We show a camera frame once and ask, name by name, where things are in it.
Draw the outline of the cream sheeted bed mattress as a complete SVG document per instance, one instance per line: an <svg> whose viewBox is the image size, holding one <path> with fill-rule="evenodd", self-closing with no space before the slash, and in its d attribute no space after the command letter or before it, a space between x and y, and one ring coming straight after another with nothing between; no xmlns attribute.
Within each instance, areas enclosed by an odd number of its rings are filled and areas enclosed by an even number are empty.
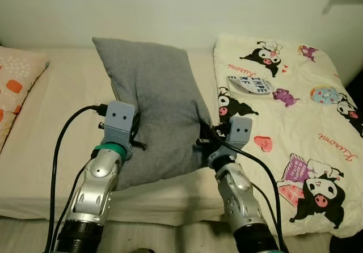
<svg viewBox="0 0 363 253"><path fill-rule="evenodd" d="M49 217L52 159L65 121L83 106L114 100L93 48L44 48L50 64L28 93L0 150L0 216ZM109 220L179 226L222 220L214 173L205 168L114 192Z"/></svg>

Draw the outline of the cream cartoon print blanket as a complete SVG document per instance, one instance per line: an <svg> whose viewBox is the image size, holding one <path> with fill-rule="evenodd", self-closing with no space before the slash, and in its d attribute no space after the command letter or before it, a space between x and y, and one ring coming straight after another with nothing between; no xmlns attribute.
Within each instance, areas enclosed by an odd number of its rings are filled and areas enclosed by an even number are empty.
<svg viewBox="0 0 363 253"><path fill-rule="evenodd" d="M213 50L218 115L252 119L247 176L272 196L284 235L352 237L362 228L363 116L330 57L306 44L218 36Z"/></svg>

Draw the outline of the pink pillow with orange spots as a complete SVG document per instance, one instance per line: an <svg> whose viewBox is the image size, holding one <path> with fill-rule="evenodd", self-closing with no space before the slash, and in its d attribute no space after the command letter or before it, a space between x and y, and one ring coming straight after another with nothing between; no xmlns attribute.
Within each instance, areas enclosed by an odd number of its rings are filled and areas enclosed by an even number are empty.
<svg viewBox="0 0 363 253"><path fill-rule="evenodd" d="M0 46L0 151L29 90L48 65L43 53Z"/></svg>

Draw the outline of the grey fabric pillow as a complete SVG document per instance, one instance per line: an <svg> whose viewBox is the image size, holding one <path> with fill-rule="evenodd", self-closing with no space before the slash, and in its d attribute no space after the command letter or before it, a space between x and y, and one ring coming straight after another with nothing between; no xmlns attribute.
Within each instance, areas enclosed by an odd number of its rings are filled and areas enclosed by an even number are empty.
<svg viewBox="0 0 363 253"><path fill-rule="evenodd" d="M120 168L116 190L155 183L202 169L196 141L211 115L187 51L170 45L94 37L93 43L117 100L140 113L134 149Z"/></svg>

